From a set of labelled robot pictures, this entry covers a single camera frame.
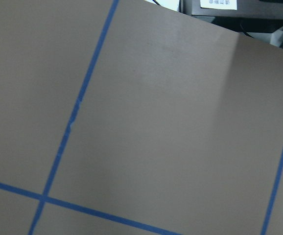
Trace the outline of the black monitor stand box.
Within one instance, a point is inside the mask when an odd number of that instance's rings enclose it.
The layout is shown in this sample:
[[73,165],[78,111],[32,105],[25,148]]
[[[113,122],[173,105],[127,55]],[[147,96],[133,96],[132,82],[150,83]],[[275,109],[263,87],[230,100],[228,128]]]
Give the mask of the black monitor stand box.
[[207,22],[216,19],[283,22],[283,0],[182,0],[181,12]]

